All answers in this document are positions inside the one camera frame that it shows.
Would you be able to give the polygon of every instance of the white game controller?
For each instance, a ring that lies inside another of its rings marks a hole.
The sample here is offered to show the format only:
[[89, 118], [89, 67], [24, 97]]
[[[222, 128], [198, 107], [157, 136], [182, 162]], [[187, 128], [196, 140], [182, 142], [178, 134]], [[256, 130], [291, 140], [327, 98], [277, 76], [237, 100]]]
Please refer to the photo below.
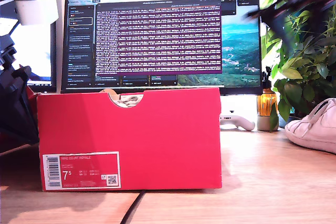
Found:
[[239, 115], [221, 115], [219, 116], [220, 125], [233, 124], [237, 128], [242, 127], [247, 131], [252, 131], [256, 124]]

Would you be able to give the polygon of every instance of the wooden desk surface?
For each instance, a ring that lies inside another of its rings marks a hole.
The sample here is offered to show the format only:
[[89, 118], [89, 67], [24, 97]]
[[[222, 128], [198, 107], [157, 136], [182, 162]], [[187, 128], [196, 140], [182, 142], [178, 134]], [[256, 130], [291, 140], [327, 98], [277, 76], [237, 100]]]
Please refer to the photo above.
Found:
[[[147, 192], [130, 223], [335, 223], [336, 155], [222, 131], [223, 187]], [[120, 223], [137, 191], [44, 193], [38, 148], [0, 157], [2, 223]]]

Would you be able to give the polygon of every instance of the computer monitor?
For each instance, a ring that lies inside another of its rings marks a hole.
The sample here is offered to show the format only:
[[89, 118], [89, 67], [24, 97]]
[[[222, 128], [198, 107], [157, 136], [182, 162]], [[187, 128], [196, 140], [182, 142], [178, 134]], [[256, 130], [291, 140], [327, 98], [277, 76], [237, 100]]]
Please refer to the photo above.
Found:
[[[17, 22], [15, 2], [0, 7], [0, 35], [10, 32]], [[35, 92], [56, 92], [56, 25], [18, 25], [11, 38], [15, 43], [13, 67], [30, 66], [28, 85]]]
[[259, 0], [65, 1], [62, 92], [262, 92]]

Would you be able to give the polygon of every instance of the sneaker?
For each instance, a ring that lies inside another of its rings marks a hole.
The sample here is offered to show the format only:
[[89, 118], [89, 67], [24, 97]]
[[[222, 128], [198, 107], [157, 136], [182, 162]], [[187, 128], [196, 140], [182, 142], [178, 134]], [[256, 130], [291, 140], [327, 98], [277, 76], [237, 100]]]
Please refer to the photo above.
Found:
[[324, 100], [303, 119], [288, 123], [285, 130], [293, 143], [336, 154], [336, 98]]

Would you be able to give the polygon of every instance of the second monitor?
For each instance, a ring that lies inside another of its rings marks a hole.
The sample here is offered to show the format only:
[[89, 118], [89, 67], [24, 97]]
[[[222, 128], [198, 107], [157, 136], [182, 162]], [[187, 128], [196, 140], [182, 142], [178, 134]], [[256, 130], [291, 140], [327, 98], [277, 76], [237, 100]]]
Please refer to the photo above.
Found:
[[66, 0], [62, 92], [261, 93], [259, 0]]

